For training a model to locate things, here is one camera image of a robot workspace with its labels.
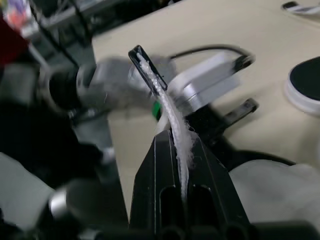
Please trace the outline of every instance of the beige table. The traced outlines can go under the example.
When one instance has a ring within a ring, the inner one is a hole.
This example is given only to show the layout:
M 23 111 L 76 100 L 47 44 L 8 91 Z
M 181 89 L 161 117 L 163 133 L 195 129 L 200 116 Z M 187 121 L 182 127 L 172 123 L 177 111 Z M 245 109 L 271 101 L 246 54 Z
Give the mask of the beige table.
M 247 49 L 256 55 L 256 62 L 238 74 L 242 85 L 214 105 L 226 113 L 254 98 L 260 108 L 225 135 L 240 149 L 316 166 L 320 118 L 293 107 L 283 90 L 292 67 L 320 55 L 320 26 L 284 13 L 280 10 L 284 2 L 185 0 L 95 38 L 95 57 L 97 61 L 108 56 L 127 57 L 137 44 L 148 54 L 165 56 L 208 44 L 233 44 Z M 182 71 L 212 54 L 179 59 L 177 68 Z M 109 124 L 126 206 L 130 209 L 134 176 L 150 147 L 156 123 L 149 112 L 131 109 L 114 112 Z

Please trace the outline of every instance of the black round pad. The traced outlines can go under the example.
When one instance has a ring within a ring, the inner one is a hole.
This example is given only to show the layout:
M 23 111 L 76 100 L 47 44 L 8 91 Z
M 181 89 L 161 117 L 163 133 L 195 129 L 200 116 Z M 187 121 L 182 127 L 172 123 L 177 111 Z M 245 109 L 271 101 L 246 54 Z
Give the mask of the black round pad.
M 299 93 L 320 101 L 320 57 L 295 66 L 290 73 L 290 81 Z

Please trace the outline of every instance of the white round base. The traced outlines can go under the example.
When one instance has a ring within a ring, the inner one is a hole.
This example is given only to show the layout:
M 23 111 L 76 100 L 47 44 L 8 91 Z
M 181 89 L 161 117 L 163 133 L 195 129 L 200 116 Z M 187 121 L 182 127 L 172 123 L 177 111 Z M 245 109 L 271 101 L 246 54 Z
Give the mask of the white round base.
M 285 82 L 284 93 L 289 101 L 303 112 L 320 116 L 320 101 L 301 94 L 291 83 L 290 77 Z

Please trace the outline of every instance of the white fluffy material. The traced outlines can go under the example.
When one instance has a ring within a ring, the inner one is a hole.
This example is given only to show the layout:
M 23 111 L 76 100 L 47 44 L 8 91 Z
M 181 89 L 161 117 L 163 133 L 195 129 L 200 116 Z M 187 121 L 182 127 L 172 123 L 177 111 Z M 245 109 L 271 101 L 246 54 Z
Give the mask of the white fluffy material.
M 193 154 L 193 139 L 189 131 L 189 126 L 185 122 L 182 114 L 177 110 L 170 96 L 168 96 L 162 89 L 158 82 L 158 77 L 151 70 L 149 63 L 137 53 L 137 57 L 140 59 L 140 66 L 142 70 L 151 79 L 156 91 L 158 92 L 158 100 L 162 105 L 163 111 L 166 113 L 172 128 L 173 143 L 176 148 L 176 158 L 178 161 L 178 171 L 181 183 L 181 197 L 185 202 L 187 200 L 189 170 L 188 166 L 191 166 Z

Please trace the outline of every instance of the green part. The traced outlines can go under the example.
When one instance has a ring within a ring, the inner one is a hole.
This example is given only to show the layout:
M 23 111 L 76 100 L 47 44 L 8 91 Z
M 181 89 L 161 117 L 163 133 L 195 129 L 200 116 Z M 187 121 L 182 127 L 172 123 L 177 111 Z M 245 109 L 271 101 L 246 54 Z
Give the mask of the green part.
M 157 101 L 153 104 L 152 115 L 155 117 L 157 121 L 159 121 L 161 117 L 161 104 Z

